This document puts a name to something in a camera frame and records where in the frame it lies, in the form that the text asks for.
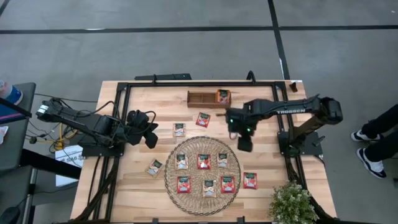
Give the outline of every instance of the woven basket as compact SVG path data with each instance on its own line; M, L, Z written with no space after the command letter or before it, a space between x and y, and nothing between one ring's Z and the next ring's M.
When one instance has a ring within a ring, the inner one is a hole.
M229 168L217 166L219 153L228 154ZM185 154L188 169L177 170L175 160L177 154ZM198 154L210 154L211 169L198 169ZM220 177L232 175L235 177L235 193L221 193ZM192 179L191 193L177 193L177 177L190 176ZM191 215L212 215L228 207L238 193L241 183L241 168L235 153L223 142L204 136L190 138L179 144L169 155L165 164L165 186L173 203ZM205 180L215 180L216 197L203 197Z

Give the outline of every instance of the green plant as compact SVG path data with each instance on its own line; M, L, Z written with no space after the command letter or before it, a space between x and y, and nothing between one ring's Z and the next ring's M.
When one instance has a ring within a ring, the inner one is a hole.
M283 224L315 223L317 214L310 205L311 194L295 182L274 188L269 216Z

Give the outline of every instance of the wooden tabletop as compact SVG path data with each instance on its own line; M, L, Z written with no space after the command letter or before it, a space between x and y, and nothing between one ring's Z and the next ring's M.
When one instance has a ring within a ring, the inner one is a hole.
M118 82L114 81L103 82L97 107L114 100L117 84ZM297 83L297 88L296 93L293 93L290 88L287 89L290 100L306 98L302 82ZM285 161L279 152L277 142L279 130L277 118L274 116L259 122L252 138L254 144L252 153L239 151L237 140L229 139L224 118L215 116L216 113L224 112L224 109L187 108L188 90L215 92L217 89L219 87L216 86L134 87L131 89L128 111L155 111L157 113L155 122L159 124L159 127L154 132L159 140L154 149L149 149L143 141L136 146L126 145L118 170L111 222L151 222L153 218L159 218L160 222L233 222L236 221L236 217L241 216L245 216L248 222L271 221L267 211L271 203L272 188L287 182ZM232 92L231 106L235 108L242 108L244 102L255 98L273 100L272 90L268 86L224 86L222 89ZM195 125L199 112L211 115L207 128ZM99 114L112 114L112 106L107 106ZM294 125L299 126L310 117L310 114L294 114ZM285 126L288 126L286 118L284 122ZM187 135L184 138L173 137L173 123L186 124ZM244 189L241 184L234 202L227 209L207 217L189 215L177 208L167 195L163 173L153 178L145 173L145 169L153 158L165 163L169 153L177 144L194 136L214 137L229 145L238 157L242 175L243 172L257 173L258 189ZM302 156L302 160L309 191L323 209L335 217L335 207L323 164L313 156ZM86 207L95 162L96 157L90 157L84 162L71 218L76 218ZM102 159L96 172L93 196L100 179L101 164ZM104 217L106 199L107 196L104 196L100 218Z

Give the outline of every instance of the sneaker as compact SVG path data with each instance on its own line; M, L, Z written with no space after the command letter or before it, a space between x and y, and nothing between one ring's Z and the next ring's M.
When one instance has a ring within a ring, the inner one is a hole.
M376 138L371 139L367 137L365 134L362 134L362 130L351 133L351 139L354 141L380 141L383 138L383 135L378 134Z
M387 177L387 174L384 172L383 162L371 162L365 156L365 148L358 149L356 151L356 155L363 162L363 166L375 177L384 179Z

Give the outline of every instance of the wooden box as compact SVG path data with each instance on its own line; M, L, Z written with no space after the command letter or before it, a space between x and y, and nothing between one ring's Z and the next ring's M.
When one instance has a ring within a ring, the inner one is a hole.
M187 105L189 108L229 108L231 106L231 95L228 104L217 102L216 93L202 93L188 91Z

